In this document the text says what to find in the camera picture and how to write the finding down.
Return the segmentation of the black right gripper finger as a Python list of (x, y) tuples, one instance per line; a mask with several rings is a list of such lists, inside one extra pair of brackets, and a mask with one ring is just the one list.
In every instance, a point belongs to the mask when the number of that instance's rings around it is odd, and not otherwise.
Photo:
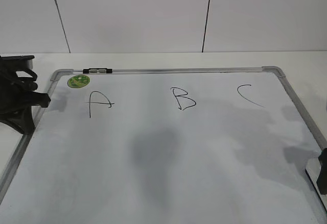
[(318, 161), (320, 163), (321, 169), (316, 183), (319, 191), (326, 191), (326, 182), (327, 182), (326, 157), (327, 157), (327, 148), (324, 148), (320, 156), (318, 157)]

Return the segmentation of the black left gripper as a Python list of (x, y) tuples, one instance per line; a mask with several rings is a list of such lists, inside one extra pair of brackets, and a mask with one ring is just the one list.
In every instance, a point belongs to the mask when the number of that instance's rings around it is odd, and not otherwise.
[(1, 123), (21, 134), (34, 132), (35, 124), (32, 108), (19, 110), (18, 98), (28, 92), (26, 102), (29, 106), (47, 108), (50, 103), (47, 93), (34, 92), (38, 88), (38, 76), (32, 70), (34, 58), (33, 55), (1, 57)]

